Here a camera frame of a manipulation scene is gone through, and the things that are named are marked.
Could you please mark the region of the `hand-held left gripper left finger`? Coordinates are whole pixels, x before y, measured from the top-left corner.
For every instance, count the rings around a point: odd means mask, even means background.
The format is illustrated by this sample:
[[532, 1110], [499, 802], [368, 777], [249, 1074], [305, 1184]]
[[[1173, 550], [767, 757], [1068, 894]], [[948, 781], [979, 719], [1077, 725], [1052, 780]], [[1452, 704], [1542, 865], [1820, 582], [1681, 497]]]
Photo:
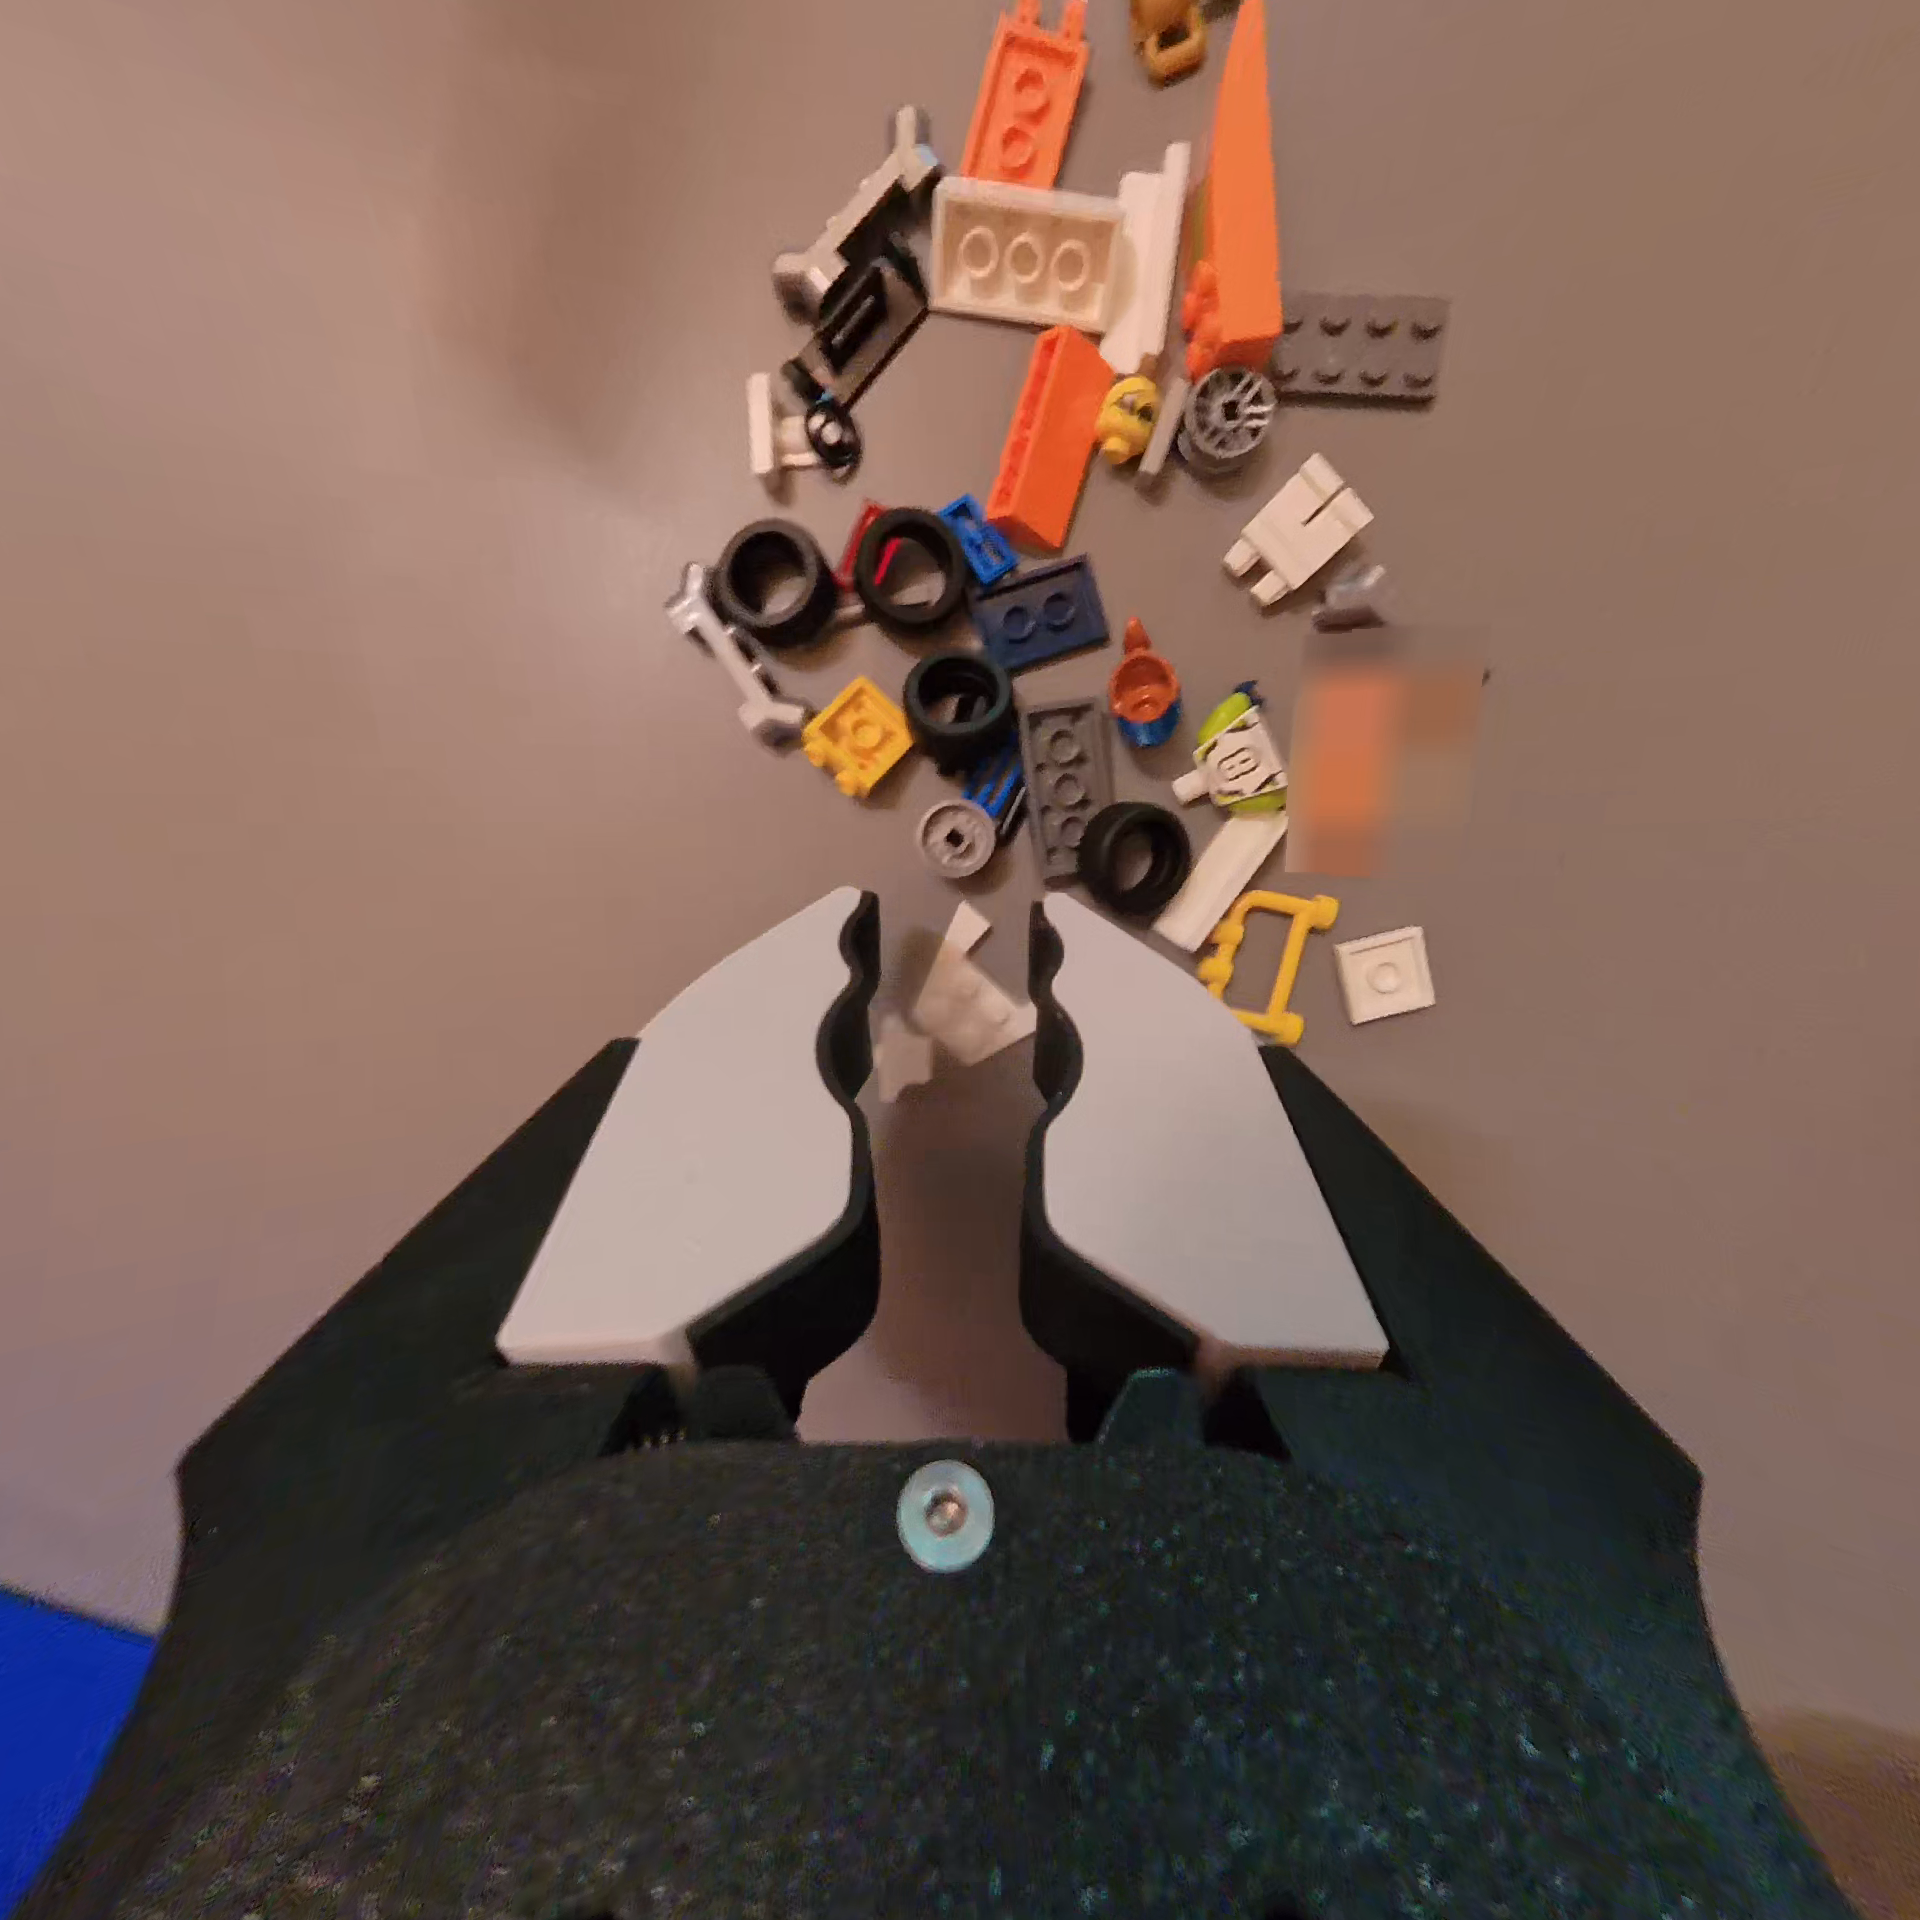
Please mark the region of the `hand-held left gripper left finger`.
[[829, 888], [638, 1033], [496, 1329], [519, 1367], [691, 1367], [857, 1222], [877, 901]]

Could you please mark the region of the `blue plastic bin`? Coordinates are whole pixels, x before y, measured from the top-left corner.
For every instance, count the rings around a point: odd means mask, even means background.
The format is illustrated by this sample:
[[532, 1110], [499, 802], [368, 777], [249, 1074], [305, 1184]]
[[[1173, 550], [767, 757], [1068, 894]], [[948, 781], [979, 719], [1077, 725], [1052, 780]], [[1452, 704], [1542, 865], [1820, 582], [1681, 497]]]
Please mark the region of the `blue plastic bin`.
[[3, 1589], [4, 1831], [52, 1828], [93, 1784], [158, 1641]]

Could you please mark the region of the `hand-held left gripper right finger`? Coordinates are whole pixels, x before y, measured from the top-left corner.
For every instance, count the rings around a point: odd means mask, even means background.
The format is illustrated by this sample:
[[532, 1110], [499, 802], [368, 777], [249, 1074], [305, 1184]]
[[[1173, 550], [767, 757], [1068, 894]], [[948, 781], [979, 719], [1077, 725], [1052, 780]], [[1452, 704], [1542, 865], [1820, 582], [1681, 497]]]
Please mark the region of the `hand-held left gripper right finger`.
[[1022, 1319], [1069, 1376], [1371, 1373], [1387, 1329], [1261, 1044], [1071, 895], [1028, 920]]

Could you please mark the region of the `pile of lego pieces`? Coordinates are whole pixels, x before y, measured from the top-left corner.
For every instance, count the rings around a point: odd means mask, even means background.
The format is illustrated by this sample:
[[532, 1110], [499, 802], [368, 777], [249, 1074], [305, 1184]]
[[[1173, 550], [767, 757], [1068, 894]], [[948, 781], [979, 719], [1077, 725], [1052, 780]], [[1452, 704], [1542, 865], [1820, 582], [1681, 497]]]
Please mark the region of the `pile of lego pieces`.
[[1136, 614], [1115, 633], [1071, 524], [1097, 462], [1142, 492], [1166, 470], [1219, 489], [1264, 464], [1289, 404], [1425, 404], [1449, 302], [1281, 294], [1269, 4], [1236, 6], [1203, 167], [1177, 138], [1110, 194], [1061, 189], [1086, 18], [1011, 4], [952, 169], [918, 108], [895, 114], [880, 167], [774, 262], [809, 335], [777, 374], [747, 376], [751, 472], [782, 492], [793, 470], [857, 470], [854, 407], [928, 318], [1036, 328], [987, 495], [870, 501], [839, 559], [793, 518], [755, 518], [668, 608], [725, 666], [740, 722], [848, 799], [885, 796], [912, 758], [934, 767], [912, 845], [945, 885], [968, 888], [1030, 832], [1045, 887], [1077, 885], [1192, 952], [1215, 1001], [1249, 925], [1281, 920], [1267, 1004], [1235, 1016], [1291, 1047], [1291, 994], [1336, 901], [1254, 876], [1281, 850], [1364, 873], [1421, 815], [1444, 821], [1486, 677], [1383, 620], [1384, 572], [1355, 550], [1376, 516], [1312, 452], [1223, 557], [1261, 610], [1326, 585], [1289, 743], [1248, 679], [1197, 718], [1166, 802], [1118, 799], [1112, 740], [1134, 757], [1177, 744], [1184, 685]]

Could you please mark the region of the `small white lego piece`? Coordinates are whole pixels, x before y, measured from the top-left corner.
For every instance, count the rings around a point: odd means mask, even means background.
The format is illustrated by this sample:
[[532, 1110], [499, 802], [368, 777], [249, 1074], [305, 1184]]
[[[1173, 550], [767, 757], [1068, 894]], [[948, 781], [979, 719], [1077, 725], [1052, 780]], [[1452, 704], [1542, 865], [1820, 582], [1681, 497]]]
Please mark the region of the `small white lego piece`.
[[1030, 1040], [1038, 1008], [1008, 994], [976, 960], [990, 918], [961, 901], [934, 950], [912, 1008], [885, 1010], [870, 1025], [872, 1084], [880, 1103], [931, 1080], [936, 1053], [956, 1065], [983, 1065]]

